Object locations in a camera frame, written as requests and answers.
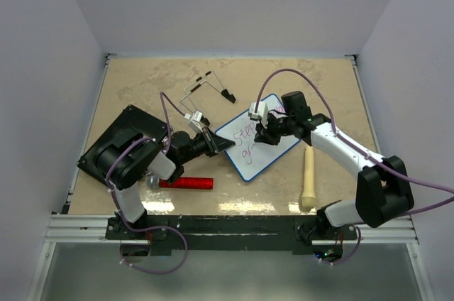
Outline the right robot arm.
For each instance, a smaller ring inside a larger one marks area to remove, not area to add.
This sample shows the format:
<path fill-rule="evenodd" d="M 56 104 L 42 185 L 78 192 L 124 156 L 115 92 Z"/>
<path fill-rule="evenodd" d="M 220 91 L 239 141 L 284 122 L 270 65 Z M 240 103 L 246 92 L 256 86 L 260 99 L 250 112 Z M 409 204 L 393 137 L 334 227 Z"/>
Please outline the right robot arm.
<path fill-rule="evenodd" d="M 354 199 L 338 201 L 317 211 L 316 231 L 332 239 L 349 224 L 377 228 L 414 207 L 402 159 L 384 157 L 368 150 L 323 114 L 313 114 L 302 92 L 282 95 L 284 112 L 275 116 L 266 102 L 250 104 L 248 116 L 255 121 L 255 142 L 276 146 L 284 136 L 294 136 L 316 148 L 347 170 L 357 181 Z"/>

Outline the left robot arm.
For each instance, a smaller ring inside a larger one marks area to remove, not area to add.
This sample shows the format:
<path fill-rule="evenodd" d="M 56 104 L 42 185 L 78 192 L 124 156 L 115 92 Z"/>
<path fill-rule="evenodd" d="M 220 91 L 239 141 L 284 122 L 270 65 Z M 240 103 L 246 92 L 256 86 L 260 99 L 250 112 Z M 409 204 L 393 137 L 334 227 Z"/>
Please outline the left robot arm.
<path fill-rule="evenodd" d="M 98 142 L 92 163 L 94 172 L 107 184 L 117 212 L 123 215 L 122 230 L 139 239 L 147 230 L 146 213 L 140 199 L 138 181 L 149 172 L 160 180 L 174 182 L 184 172 L 184 164 L 201 155 L 213 157 L 234 147 L 234 141 L 203 127 L 193 138 L 184 131 L 170 136 L 163 148 L 151 138 L 130 128 L 110 141 Z"/>

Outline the blue framed whiteboard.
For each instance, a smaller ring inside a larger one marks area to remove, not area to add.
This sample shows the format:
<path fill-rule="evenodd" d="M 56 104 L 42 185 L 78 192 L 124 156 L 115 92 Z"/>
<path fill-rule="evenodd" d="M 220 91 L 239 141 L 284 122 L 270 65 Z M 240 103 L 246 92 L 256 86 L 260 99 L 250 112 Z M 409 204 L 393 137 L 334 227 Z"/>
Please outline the blue framed whiteboard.
<path fill-rule="evenodd" d="M 245 182 L 254 180 L 300 142 L 294 136 L 286 136 L 277 146 L 256 143 L 255 125 L 246 109 L 215 131 L 216 135 L 236 143 L 226 151 L 226 155 Z"/>

